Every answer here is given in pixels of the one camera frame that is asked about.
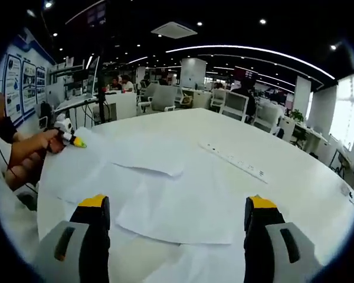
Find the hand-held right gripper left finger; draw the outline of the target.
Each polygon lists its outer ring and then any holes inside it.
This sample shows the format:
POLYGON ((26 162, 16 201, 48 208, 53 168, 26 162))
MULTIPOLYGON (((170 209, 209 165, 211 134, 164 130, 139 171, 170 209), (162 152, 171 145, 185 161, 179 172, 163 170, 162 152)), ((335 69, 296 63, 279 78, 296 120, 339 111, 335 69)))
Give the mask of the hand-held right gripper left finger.
POLYGON ((45 235, 34 259, 41 282, 109 282, 110 202, 96 195, 45 235))

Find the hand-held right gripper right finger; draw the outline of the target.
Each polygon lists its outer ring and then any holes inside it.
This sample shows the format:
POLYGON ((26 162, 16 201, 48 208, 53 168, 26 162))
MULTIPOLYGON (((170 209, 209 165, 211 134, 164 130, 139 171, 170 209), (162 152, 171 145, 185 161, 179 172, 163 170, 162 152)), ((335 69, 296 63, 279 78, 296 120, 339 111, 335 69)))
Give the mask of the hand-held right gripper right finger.
POLYGON ((246 199, 244 231, 244 282, 309 282, 322 268, 314 243, 268 199, 246 199))

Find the person's left hand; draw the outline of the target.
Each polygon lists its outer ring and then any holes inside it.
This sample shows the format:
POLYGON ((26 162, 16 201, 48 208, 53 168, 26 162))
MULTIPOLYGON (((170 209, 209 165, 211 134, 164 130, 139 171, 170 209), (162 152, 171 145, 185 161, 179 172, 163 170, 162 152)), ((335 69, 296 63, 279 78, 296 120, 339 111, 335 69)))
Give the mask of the person's left hand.
POLYGON ((64 149, 65 145, 57 129, 47 130, 42 133, 42 136, 43 146, 49 152, 56 154, 64 149))

